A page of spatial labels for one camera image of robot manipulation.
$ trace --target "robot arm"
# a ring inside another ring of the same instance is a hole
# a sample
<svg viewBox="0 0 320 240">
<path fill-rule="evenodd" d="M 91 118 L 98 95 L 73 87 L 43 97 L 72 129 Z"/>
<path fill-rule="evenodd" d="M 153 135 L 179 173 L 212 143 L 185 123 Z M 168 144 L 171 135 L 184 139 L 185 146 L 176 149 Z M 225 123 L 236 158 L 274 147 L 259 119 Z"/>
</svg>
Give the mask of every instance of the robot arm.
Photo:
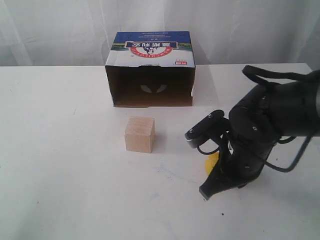
<svg viewBox="0 0 320 240">
<path fill-rule="evenodd" d="M 219 151 L 217 164 L 199 188 L 206 200 L 254 181 L 264 165 L 284 173 L 292 171 L 312 137 L 320 136 L 320 70 L 303 75 L 247 65 L 242 72 L 257 85 L 231 109 L 229 119 L 222 110 L 215 110 L 185 134 L 200 153 Z M 295 81 L 279 84 L 259 76 Z M 291 166 L 281 168 L 267 162 L 275 144 L 289 143 L 298 136 L 306 138 Z M 203 152 L 200 146 L 209 139 L 218 148 Z"/>
</svg>

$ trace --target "wooden block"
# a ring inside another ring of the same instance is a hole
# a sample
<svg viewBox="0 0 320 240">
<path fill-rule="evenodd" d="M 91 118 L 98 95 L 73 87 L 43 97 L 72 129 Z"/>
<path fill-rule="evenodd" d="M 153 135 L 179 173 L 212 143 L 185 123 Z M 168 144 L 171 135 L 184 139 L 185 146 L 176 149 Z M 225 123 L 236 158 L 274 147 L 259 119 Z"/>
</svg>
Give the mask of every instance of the wooden block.
<svg viewBox="0 0 320 240">
<path fill-rule="evenodd" d="M 127 151 L 151 153 L 155 139 L 155 119 L 141 116 L 130 117 L 124 139 Z"/>
</svg>

